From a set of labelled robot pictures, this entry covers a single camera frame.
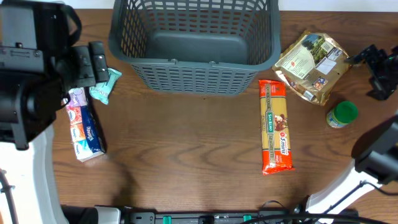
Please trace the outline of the gold foil food pouch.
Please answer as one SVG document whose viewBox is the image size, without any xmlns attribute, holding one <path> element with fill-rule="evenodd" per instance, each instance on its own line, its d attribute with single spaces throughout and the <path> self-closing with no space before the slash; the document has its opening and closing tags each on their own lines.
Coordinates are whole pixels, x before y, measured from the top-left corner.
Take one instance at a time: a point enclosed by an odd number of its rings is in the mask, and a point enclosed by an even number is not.
<svg viewBox="0 0 398 224">
<path fill-rule="evenodd" d="M 351 68 L 347 52 L 326 33 L 304 31 L 272 70 L 293 92 L 325 105 L 337 81 Z"/>
</svg>

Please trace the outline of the grey plastic slotted basket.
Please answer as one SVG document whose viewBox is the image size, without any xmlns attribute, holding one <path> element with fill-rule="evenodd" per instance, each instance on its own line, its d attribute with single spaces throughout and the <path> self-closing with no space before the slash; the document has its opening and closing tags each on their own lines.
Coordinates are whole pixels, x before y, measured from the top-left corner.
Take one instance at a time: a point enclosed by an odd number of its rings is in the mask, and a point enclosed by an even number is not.
<svg viewBox="0 0 398 224">
<path fill-rule="evenodd" d="M 108 44 L 152 90 L 238 95 L 279 59 L 279 3 L 116 0 Z"/>
</svg>

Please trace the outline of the orange spaghetti packet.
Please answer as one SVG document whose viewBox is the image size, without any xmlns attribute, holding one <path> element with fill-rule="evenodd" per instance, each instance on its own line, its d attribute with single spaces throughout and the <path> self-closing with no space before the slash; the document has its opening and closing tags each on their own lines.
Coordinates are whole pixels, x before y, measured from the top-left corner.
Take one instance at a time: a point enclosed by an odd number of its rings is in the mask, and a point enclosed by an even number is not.
<svg viewBox="0 0 398 224">
<path fill-rule="evenodd" d="M 269 175 L 292 170 L 285 85 L 275 80 L 259 80 L 259 96 L 262 173 Z"/>
</svg>

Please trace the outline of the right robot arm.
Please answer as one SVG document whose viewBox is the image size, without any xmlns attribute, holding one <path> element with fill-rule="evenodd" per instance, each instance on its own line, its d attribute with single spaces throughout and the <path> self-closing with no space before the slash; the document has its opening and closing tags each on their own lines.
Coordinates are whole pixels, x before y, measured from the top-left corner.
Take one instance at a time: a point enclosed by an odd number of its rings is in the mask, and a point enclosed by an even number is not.
<svg viewBox="0 0 398 224">
<path fill-rule="evenodd" d="M 390 54 L 375 45 L 345 60 L 350 65 L 365 63 L 371 73 L 368 96 L 382 101 L 397 90 L 397 48 Z M 344 223 L 344 209 L 372 190 L 397 180 L 397 116 L 394 115 L 364 133 L 353 147 L 353 160 L 327 188 L 307 197 L 296 207 L 301 215 L 295 223 Z"/>
</svg>

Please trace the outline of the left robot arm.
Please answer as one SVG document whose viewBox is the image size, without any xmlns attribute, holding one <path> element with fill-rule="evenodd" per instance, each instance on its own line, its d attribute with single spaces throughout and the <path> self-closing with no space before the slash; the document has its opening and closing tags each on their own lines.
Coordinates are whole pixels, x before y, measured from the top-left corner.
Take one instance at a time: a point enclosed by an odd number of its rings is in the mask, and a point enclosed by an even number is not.
<svg viewBox="0 0 398 224">
<path fill-rule="evenodd" d="M 1 3 L 1 222 L 121 223 L 119 208 L 62 205 L 52 161 L 53 122 L 75 90 L 108 81 L 104 45 L 78 45 L 66 4 Z"/>
</svg>

